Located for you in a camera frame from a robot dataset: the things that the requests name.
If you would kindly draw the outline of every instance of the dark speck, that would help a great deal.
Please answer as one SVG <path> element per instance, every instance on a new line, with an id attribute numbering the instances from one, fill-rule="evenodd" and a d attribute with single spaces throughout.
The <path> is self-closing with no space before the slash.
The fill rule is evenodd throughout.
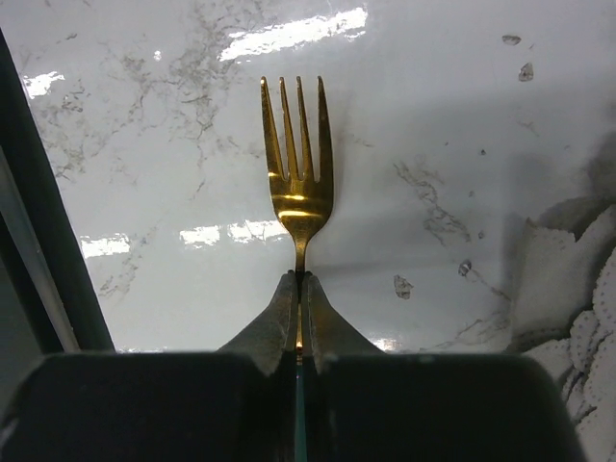
<path id="1" fill-rule="evenodd" d="M 520 69 L 520 73 L 518 74 L 518 80 L 520 82 L 530 82 L 535 78 L 535 71 L 532 68 L 532 63 L 526 63 Z"/>
<path id="2" fill-rule="evenodd" d="M 394 289 L 398 298 L 408 300 L 411 297 L 411 291 L 413 290 L 413 284 L 408 282 L 399 274 L 394 276 Z"/>
<path id="3" fill-rule="evenodd" d="M 465 260 L 458 267 L 458 274 L 460 274 L 462 277 L 466 277 L 466 275 L 472 269 L 473 269 L 473 263 L 471 263 L 471 260 Z"/>
<path id="4" fill-rule="evenodd" d="M 502 36 L 502 42 L 505 45 L 516 46 L 522 39 L 518 36 Z"/>

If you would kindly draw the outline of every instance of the marble surface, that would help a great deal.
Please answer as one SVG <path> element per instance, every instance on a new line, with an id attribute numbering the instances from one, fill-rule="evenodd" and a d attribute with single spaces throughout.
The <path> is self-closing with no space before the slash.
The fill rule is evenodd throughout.
<path id="1" fill-rule="evenodd" d="M 332 304 L 386 350 L 506 345 L 525 218 L 609 168 L 590 166 L 616 144 L 615 17 L 612 0 L 0 0 L 115 345 L 137 350 L 221 346 L 294 265 L 262 75 L 302 76 L 311 124 L 325 82 L 336 202 L 307 266 Z"/>

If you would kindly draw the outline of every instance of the gold fork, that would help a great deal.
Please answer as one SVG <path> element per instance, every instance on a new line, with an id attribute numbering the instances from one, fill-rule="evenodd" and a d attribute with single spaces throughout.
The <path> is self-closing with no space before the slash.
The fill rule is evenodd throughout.
<path id="1" fill-rule="evenodd" d="M 323 80 L 319 77 L 319 157 L 320 177 L 315 179 L 308 137 L 306 108 L 301 88 L 301 79 L 297 77 L 297 100 L 299 102 L 299 129 L 301 132 L 301 152 L 303 176 L 299 176 L 297 156 L 285 81 L 280 78 L 280 93 L 284 113 L 285 140 L 287 146 L 288 175 L 285 177 L 280 157 L 280 146 L 276 135 L 276 125 L 271 111 L 270 91 L 265 77 L 261 79 L 261 106 L 263 108 L 263 131 L 266 140 L 266 158 L 268 160 L 269 192 L 273 210 L 278 221 L 287 228 L 295 243 L 295 272 L 302 274 L 305 270 L 306 247 L 312 237 L 323 228 L 334 205 L 334 168 L 332 161 L 331 134 L 329 115 L 325 101 Z"/>

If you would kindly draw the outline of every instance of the fork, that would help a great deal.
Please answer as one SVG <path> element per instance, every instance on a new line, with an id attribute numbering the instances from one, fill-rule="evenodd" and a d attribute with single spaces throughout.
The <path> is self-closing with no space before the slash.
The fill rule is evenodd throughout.
<path id="1" fill-rule="evenodd" d="M 331 133 L 329 115 L 325 100 L 323 80 L 319 77 L 319 158 L 320 176 L 315 179 L 312 152 L 308 136 L 306 108 L 301 87 L 297 77 L 297 100 L 299 102 L 299 129 L 301 133 L 301 153 L 303 174 L 299 176 L 297 156 L 289 103 L 285 81 L 280 78 L 280 94 L 285 128 L 288 174 L 285 176 L 280 156 L 280 146 L 276 135 L 276 125 L 271 110 L 268 81 L 261 78 L 261 106 L 263 109 L 263 132 L 266 141 L 266 159 L 268 161 L 269 193 L 273 210 L 278 221 L 289 231 L 295 243 L 295 272 L 303 274 L 306 262 L 308 242 L 325 225 L 334 205 L 334 168 L 332 160 Z"/>

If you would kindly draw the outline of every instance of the fork neck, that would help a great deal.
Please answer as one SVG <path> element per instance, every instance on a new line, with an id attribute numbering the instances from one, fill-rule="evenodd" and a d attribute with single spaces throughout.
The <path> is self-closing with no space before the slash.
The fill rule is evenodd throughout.
<path id="1" fill-rule="evenodd" d="M 308 243 L 302 240 L 295 241 L 295 272 L 306 270 L 306 247 Z"/>

